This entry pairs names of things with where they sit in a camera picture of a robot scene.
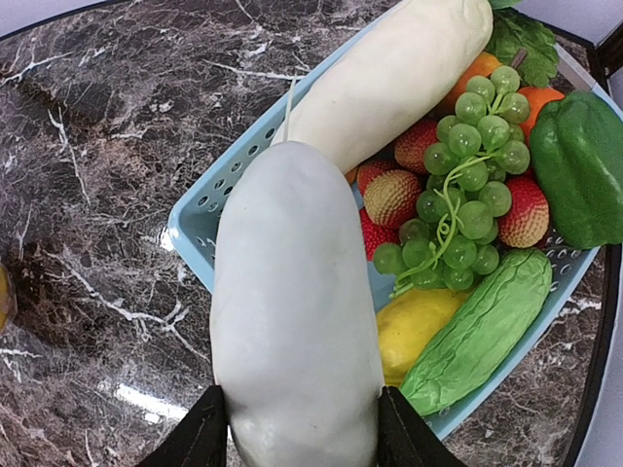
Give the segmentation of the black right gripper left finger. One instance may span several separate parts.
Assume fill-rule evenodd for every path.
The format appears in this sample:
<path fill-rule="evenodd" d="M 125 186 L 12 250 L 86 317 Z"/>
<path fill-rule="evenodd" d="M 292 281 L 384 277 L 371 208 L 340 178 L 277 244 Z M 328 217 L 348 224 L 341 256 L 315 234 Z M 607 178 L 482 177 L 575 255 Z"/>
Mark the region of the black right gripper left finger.
<path fill-rule="evenodd" d="M 137 466 L 225 467 L 227 433 L 224 393 L 219 385 L 212 385 L 164 441 Z"/>

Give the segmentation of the yellow toy banana bunch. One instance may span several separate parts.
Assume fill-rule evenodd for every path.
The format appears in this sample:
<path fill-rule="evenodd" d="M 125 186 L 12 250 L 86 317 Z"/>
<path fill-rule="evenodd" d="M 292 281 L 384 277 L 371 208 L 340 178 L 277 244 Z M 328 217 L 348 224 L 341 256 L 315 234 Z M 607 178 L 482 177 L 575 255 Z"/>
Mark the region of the yellow toy banana bunch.
<path fill-rule="evenodd" d="M 0 331 L 4 332 L 18 312 L 16 287 L 9 270 L 0 266 Z"/>

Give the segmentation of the green toy grape bunch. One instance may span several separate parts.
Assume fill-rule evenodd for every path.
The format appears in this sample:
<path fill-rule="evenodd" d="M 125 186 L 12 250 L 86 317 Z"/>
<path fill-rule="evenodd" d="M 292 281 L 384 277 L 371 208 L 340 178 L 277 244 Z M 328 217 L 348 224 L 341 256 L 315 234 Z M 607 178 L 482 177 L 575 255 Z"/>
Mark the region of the green toy grape bunch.
<path fill-rule="evenodd" d="M 527 171 L 531 156 L 520 125 L 531 106 L 508 65 L 471 77 L 453 113 L 437 123 L 423 154 L 428 175 L 416 218 L 398 244 L 377 248 L 376 271 L 394 278 L 392 295 L 411 289 L 465 291 L 497 269 L 497 221 L 511 208 L 508 175 Z"/>

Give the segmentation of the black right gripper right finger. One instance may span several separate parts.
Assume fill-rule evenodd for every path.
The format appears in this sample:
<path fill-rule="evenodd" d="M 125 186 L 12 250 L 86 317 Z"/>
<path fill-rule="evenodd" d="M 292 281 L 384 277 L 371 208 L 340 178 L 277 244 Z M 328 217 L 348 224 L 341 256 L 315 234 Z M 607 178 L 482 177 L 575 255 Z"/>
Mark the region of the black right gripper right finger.
<path fill-rule="evenodd" d="M 465 467 L 395 386 L 385 386 L 379 399 L 378 465 Z"/>

